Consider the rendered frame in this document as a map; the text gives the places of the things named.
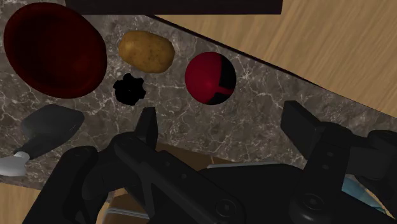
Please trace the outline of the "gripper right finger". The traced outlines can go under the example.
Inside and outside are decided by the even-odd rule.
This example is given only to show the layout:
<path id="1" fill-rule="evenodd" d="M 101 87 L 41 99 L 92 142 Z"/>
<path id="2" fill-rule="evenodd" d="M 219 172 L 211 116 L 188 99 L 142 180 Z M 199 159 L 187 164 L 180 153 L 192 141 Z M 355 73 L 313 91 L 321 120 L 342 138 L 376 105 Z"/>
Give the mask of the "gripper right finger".
<path id="1" fill-rule="evenodd" d="M 293 224 L 397 224 L 397 132 L 357 136 L 285 101 L 281 129 L 306 159 L 289 203 Z M 384 214 L 342 191 L 352 174 L 389 211 Z"/>

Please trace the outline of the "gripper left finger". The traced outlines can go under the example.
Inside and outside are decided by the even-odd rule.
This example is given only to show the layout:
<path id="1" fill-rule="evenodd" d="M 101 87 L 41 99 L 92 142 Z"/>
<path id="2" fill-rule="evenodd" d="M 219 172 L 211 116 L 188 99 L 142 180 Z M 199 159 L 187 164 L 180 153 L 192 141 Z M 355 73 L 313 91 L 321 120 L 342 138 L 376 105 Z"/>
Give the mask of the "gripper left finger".
<path id="1" fill-rule="evenodd" d="M 245 224 L 242 203 L 167 151 L 144 108 L 135 131 L 102 151 L 79 146 L 58 161 L 22 224 L 95 224 L 110 191 L 126 188 L 153 223 Z"/>

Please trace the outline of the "light blue and white object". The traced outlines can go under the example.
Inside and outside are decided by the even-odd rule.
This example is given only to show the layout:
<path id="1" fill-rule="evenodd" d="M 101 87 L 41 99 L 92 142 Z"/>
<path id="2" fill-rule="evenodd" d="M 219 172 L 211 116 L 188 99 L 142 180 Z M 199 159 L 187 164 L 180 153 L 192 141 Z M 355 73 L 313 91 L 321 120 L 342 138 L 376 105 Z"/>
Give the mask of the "light blue and white object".
<path id="1" fill-rule="evenodd" d="M 342 185 L 342 191 L 354 197 L 355 199 L 360 200 L 366 205 L 382 213 L 386 213 L 385 209 L 366 191 L 366 188 L 361 186 L 357 181 L 349 177 L 345 177 Z"/>

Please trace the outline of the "small black lobed object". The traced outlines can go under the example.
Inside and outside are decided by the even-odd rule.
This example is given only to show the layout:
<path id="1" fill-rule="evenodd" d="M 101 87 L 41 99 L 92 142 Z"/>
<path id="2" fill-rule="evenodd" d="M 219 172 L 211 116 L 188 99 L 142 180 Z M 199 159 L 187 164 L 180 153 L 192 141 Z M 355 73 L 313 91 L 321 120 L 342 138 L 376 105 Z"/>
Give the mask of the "small black lobed object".
<path id="1" fill-rule="evenodd" d="M 146 95 L 143 83 L 142 78 L 135 78 L 130 73 L 125 74 L 121 80 L 115 81 L 113 85 L 116 100 L 122 104 L 134 106 Z"/>

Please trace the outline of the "red and black ball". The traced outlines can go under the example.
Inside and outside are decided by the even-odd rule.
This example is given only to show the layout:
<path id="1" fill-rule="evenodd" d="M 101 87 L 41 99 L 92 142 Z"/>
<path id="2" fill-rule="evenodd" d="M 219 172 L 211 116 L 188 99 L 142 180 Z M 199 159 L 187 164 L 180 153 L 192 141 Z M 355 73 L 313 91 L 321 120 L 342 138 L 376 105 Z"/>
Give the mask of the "red and black ball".
<path id="1" fill-rule="evenodd" d="M 230 98 L 235 90 L 237 75 L 232 63 L 222 54 L 204 52 L 194 57 L 185 72 L 185 84 L 190 95 L 206 105 L 217 105 Z"/>

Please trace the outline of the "brown potato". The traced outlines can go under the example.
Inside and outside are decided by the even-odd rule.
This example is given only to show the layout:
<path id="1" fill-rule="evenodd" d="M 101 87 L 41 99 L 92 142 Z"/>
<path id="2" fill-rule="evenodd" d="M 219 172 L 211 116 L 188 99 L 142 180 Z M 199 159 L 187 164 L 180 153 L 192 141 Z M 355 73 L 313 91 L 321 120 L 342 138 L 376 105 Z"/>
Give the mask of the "brown potato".
<path id="1" fill-rule="evenodd" d="M 145 73 L 163 73 L 172 65 L 175 49 L 162 36 L 148 31 L 129 31 L 118 45 L 122 60 Z"/>

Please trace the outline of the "dark red bowl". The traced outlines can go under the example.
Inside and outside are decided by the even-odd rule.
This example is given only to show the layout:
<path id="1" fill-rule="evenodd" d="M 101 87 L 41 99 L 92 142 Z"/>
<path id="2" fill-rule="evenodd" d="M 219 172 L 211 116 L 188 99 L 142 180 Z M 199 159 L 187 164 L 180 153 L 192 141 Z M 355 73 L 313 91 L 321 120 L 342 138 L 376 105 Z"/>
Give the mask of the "dark red bowl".
<path id="1" fill-rule="evenodd" d="M 18 9 L 6 23 L 3 44 L 18 76 L 52 97 L 87 95 L 106 74 L 102 36 L 83 16 L 60 4 L 31 3 Z"/>

